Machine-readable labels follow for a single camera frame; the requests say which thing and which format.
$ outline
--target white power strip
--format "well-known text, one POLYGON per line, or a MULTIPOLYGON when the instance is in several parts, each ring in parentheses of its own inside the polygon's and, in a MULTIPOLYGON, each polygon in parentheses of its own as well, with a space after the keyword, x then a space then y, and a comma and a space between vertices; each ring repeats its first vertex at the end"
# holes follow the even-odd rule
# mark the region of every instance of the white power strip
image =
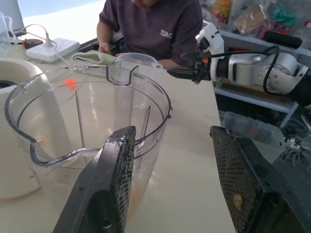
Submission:
POLYGON ((61 57, 77 51, 80 47, 79 42, 73 40, 57 38, 52 41, 54 42, 52 43, 53 47, 47 48, 45 44, 41 44, 26 50, 26 54, 31 58, 45 63, 55 63, 60 59, 55 53, 55 43, 57 44, 56 51, 61 57))

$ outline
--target green cloth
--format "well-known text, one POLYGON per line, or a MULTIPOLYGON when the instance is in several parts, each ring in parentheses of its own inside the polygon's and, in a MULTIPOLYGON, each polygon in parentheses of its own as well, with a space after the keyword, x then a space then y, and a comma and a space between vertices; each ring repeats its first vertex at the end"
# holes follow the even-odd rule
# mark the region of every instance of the green cloth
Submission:
POLYGON ((91 50, 88 52, 78 52, 74 54, 71 59, 81 64, 93 65, 109 65, 117 60, 116 57, 109 54, 91 50))
POLYGON ((277 6, 272 17, 277 21, 292 26, 297 21, 297 14, 292 9, 285 6, 277 6))

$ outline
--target dark gray t-shirt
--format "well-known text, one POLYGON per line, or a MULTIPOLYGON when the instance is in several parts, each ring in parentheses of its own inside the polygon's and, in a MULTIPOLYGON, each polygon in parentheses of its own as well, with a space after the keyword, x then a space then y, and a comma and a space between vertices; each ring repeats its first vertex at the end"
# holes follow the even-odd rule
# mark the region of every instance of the dark gray t-shirt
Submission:
POLYGON ((163 0, 148 9, 137 7, 131 0, 106 0, 100 22, 116 32, 121 29, 125 52, 189 66, 180 56, 196 49, 202 12, 199 0, 163 0))

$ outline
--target clear plastic pitcher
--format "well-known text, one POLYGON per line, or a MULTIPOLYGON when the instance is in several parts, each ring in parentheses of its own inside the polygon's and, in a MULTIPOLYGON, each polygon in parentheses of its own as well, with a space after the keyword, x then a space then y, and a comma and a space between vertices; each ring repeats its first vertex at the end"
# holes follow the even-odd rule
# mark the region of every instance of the clear plastic pitcher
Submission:
MULTIPOLYGON (((120 62, 120 68, 125 70, 132 70, 135 68, 137 73, 145 75, 154 81, 157 80, 161 69, 163 69, 163 65, 161 65, 155 58, 142 53, 123 53, 117 58, 117 61, 120 62)), ((148 87, 143 86, 143 83, 137 82, 136 86, 138 89, 143 90, 148 94, 148 87)), ((134 108, 144 107, 146 97, 142 98, 141 96, 134 94, 133 102, 134 108)))
POLYGON ((111 133, 126 126, 137 129, 128 218, 146 190, 171 102, 157 83, 119 65, 55 69, 18 85, 6 101, 7 121, 59 212, 79 173, 111 133), (133 107, 134 94, 146 97, 144 108, 133 107))

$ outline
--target black device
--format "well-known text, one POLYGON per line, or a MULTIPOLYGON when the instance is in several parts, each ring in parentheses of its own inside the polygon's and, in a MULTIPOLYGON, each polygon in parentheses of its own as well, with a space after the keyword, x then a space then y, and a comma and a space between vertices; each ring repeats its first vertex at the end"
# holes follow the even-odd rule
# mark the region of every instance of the black device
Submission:
POLYGON ((210 129, 222 191, 237 233, 310 233, 311 214, 253 141, 210 129))
POLYGON ((270 43, 274 43, 277 45, 283 45, 283 46, 287 46, 287 47, 294 48, 294 49, 299 48, 302 44, 302 39, 300 39, 299 37, 290 36, 290 35, 282 35, 280 33, 275 33, 272 31, 267 31, 264 34, 263 39, 270 43))
POLYGON ((124 233, 136 129, 112 133, 82 170, 53 233, 124 233))

